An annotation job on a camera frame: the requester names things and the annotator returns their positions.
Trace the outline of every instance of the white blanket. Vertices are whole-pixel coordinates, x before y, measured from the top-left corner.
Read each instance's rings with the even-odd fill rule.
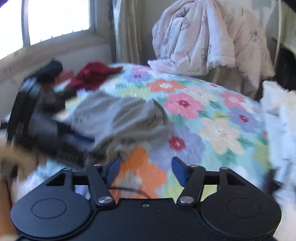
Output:
[[[271,162],[276,180],[296,186],[296,92],[275,81],[263,82],[262,107],[270,140]]]
[[[266,37],[244,8],[216,0],[179,0],[168,7],[152,30],[157,72],[198,76],[217,66],[237,68],[249,80],[247,92],[261,78],[274,76]]]

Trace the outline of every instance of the black strap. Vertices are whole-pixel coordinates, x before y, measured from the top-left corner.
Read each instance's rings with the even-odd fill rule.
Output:
[[[0,130],[7,129],[8,122],[0,123]]]

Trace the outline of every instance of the curtain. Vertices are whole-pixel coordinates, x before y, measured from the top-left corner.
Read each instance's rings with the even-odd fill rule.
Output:
[[[143,0],[111,0],[116,62],[141,62]]]

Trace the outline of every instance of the folded blanket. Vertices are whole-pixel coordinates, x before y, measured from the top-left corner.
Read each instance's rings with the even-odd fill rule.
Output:
[[[246,93],[260,78],[274,76],[263,29],[251,12],[216,0],[179,0],[152,30],[157,72],[199,76],[220,65],[234,67],[248,80]]]
[[[128,159],[138,142],[169,131],[165,110],[156,101],[118,98],[99,90],[88,96],[65,123],[86,136],[94,136],[89,151],[107,157]]]

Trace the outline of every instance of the bed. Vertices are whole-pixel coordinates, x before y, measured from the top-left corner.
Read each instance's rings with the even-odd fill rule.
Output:
[[[109,77],[100,89],[115,96],[155,99],[174,123],[175,134],[139,143],[129,160],[121,164],[114,186],[140,189],[152,198],[176,199],[182,187],[171,170],[171,159],[178,156],[187,165],[198,164],[211,171],[229,167],[261,187],[270,163],[258,102],[192,77],[160,74],[133,64],[112,66],[121,65],[124,71]],[[66,118],[88,95],[89,92],[79,91],[57,119]],[[15,188],[16,199],[64,167],[54,160],[40,165]],[[209,186],[204,193],[214,191],[215,187]],[[87,187],[76,187],[76,192],[89,197]],[[112,194],[116,200],[142,198],[123,190],[112,190]]]

